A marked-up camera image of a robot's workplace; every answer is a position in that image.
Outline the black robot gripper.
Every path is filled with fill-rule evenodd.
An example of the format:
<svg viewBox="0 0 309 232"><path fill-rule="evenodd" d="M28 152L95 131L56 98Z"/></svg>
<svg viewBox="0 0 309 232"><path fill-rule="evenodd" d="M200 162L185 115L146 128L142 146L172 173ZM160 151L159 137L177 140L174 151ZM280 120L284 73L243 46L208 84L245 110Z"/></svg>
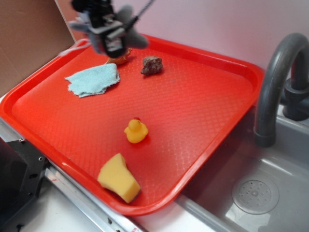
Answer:
<svg viewBox="0 0 309 232"><path fill-rule="evenodd" d="M94 50L110 58L118 58L125 54L123 23L116 20L110 0L73 0L73 9L78 13L71 28L87 34Z"/></svg>

